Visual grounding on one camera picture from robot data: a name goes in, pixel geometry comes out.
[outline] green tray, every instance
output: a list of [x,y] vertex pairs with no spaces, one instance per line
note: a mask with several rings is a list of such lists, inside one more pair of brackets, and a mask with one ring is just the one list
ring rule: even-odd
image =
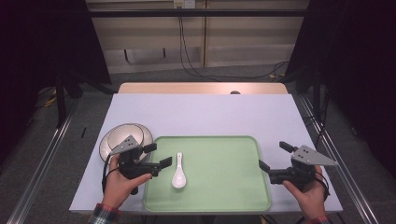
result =
[[[150,160],[173,157],[172,166],[146,184],[144,205],[151,212],[262,212],[271,198],[260,151],[250,136],[164,136]],[[187,185],[172,186],[177,153],[183,153]]]

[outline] plaid sleeve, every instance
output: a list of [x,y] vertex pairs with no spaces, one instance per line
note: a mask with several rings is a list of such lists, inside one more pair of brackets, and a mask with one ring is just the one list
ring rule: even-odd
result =
[[327,216],[317,217],[312,220],[306,222],[306,224],[332,224],[332,221],[329,220]]
[[88,221],[89,224],[112,224],[117,223],[120,218],[121,211],[104,205],[102,203],[98,203],[93,210],[93,214]]

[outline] hand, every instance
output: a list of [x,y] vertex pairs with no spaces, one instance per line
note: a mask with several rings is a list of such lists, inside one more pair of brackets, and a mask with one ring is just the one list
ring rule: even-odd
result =
[[[116,169],[119,164],[120,154],[111,158],[110,171]],[[111,172],[107,177],[105,196],[102,204],[113,208],[120,208],[122,203],[131,194],[132,189],[151,179],[151,174],[141,175],[135,179],[125,178],[119,170]]]
[[[318,173],[322,173],[320,166],[315,166]],[[322,176],[315,174],[316,178],[321,180]],[[305,220],[311,220],[317,217],[326,216],[324,210],[324,187],[316,180],[306,185],[303,191],[297,189],[291,182],[283,181],[285,188],[296,198],[301,210],[304,213]]]

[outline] ceramic spoon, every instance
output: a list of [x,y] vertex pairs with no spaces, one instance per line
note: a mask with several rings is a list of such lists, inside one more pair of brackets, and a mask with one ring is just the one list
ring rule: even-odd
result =
[[177,168],[175,171],[175,175],[172,179],[172,185],[176,189],[181,189],[183,188],[186,183],[186,176],[183,173],[183,168],[181,167],[181,160],[183,159],[183,154],[181,152],[177,153]]

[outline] black curtain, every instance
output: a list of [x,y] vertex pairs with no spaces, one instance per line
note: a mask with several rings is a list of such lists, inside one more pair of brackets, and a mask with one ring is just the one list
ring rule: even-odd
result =
[[312,0],[287,71],[299,92],[324,83],[378,160],[396,177],[396,2]]
[[79,83],[71,74],[97,83],[110,78],[92,19],[69,13],[88,12],[84,0],[1,1],[0,11],[2,162],[23,135],[37,93],[58,75],[70,91]]

